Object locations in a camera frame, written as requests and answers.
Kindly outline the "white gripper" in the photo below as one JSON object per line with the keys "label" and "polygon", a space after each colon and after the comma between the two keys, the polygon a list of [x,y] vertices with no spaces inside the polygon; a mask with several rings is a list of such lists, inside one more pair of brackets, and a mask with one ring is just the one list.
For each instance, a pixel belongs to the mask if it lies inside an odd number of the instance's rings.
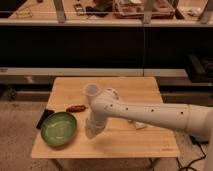
{"label": "white gripper", "polygon": [[106,119],[87,118],[85,125],[85,134],[88,139],[95,138],[102,133],[106,126]]}

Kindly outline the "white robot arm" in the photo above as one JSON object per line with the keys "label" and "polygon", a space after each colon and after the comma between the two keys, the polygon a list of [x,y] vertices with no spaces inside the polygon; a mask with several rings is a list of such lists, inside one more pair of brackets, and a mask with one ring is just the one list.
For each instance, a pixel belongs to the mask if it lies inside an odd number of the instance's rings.
{"label": "white robot arm", "polygon": [[119,99],[112,89],[85,90],[91,113],[86,120],[86,135],[100,134],[109,117],[142,122],[209,140],[204,171],[213,171],[213,107],[188,104],[131,103]]}

